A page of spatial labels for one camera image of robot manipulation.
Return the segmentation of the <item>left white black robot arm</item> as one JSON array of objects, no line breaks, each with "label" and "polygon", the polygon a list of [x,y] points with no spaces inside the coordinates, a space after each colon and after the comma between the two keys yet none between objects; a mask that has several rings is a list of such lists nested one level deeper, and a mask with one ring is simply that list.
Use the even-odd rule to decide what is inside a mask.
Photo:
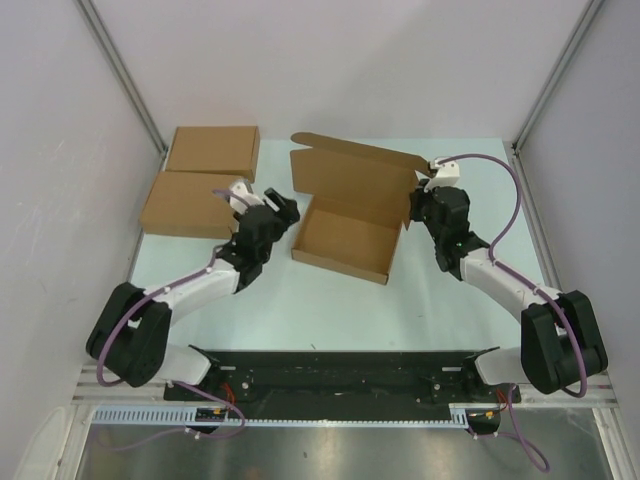
[{"label": "left white black robot arm", "polygon": [[137,388],[157,378],[185,384],[202,400],[219,392],[221,376],[208,356],[171,344],[170,330],[183,317],[253,283],[274,244],[299,222],[300,211],[295,200],[272,188],[258,196],[243,180],[213,193],[232,209],[235,232],[203,267],[182,278],[153,288],[130,282],[114,288],[86,342],[99,385]]}]

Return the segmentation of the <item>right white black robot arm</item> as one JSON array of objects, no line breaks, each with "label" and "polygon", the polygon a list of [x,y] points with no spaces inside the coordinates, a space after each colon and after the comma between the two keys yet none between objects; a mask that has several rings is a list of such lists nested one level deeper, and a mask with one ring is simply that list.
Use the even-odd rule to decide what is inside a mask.
[{"label": "right white black robot arm", "polygon": [[590,376],[604,371],[608,357],[589,298],[538,285],[497,259],[489,243],[470,227],[470,200],[457,187],[428,188],[410,195],[410,218],[422,222],[441,271],[488,295],[520,326],[520,344],[474,354],[461,376],[463,393],[484,401],[498,384],[528,382],[543,394],[585,396]]}]

